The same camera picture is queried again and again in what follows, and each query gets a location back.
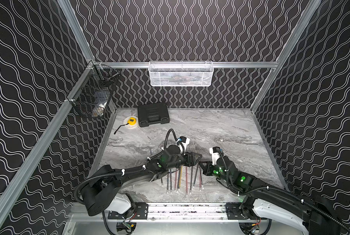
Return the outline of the blue pencil blue cap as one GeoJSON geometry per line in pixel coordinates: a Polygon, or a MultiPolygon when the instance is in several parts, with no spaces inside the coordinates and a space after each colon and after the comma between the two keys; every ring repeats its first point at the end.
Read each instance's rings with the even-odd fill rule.
{"type": "Polygon", "coordinates": [[[193,179],[193,167],[190,167],[191,169],[191,175],[190,175],[190,190],[189,190],[189,194],[192,193],[192,187],[193,187],[193,183],[192,183],[192,179],[193,179]]]}

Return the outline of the dark pencil yellow cap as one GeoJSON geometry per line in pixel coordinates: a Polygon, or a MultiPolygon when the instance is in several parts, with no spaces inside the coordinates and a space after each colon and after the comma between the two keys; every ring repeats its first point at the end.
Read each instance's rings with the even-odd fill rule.
{"type": "Polygon", "coordinates": [[[193,179],[193,188],[195,187],[195,183],[196,183],[196,180],[197,180],[198,169],[199,169],[199,166],[197,164],[196,165],[195,174],[194,174],[194,179],[193,179]]]}

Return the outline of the red pencil pair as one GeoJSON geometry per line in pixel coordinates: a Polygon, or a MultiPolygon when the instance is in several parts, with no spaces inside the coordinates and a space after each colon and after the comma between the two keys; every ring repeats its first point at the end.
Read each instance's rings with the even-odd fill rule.
{"type": "Polygon", "coordinates": [[[199,167],[199,190],[203,189],[202,168],[199,167]]]}

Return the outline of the red pencil pink cap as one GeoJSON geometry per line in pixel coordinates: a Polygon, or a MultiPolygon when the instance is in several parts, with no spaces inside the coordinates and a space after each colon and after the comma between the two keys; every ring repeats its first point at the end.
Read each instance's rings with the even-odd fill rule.
{"type": "Polygon", "coordinates": [[[177,179],[178,179],[178,173],[177,170],[175,171],[175,185],[174,185],[174,192],[177,191],[177,179]]]}

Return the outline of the dark blue pencil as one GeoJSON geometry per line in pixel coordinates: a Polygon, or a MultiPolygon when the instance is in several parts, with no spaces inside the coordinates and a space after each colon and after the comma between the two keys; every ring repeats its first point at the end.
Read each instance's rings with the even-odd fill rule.
{"type": "Polygon", "coordinates": [[[177,191],[179,191],[179,184],[180,184],[180,177],[181,177],[181,172],[180,172],[180,168],[178,169],[177,173],[178,173],[178,179],[177,179],[177,191]]]}

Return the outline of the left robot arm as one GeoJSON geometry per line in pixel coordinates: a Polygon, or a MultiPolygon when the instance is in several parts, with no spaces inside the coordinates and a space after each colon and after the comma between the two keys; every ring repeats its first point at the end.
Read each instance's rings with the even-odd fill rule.
{"type": "Polygon", "coordinates": [[[86,207],[89,216],[95,216],[110,206],[121,189],[159,180],[170,170],[181,166],[196,166],[201,159],[201,154],[187,152],[185,144],[176,136],[175,131],[169,129],[163,150],[150,157],[145,164],[125,169],[112,169],[110,165],[104,165],[75,187],[73,197],[86,207]]]}

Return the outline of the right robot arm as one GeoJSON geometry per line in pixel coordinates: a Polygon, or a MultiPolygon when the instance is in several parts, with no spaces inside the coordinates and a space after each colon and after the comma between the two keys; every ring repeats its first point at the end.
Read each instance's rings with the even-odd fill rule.
{"type": "Polygon", "coordinates": [[[228,157],[202,161],[202,173],[214,176],[244,200],[238,208],[244,218],[266,218],[296,228],[305,235],[350,234],[350,228],[336,215],[326,198],[310,198],[270,185],[236,168],[228,157]]]}

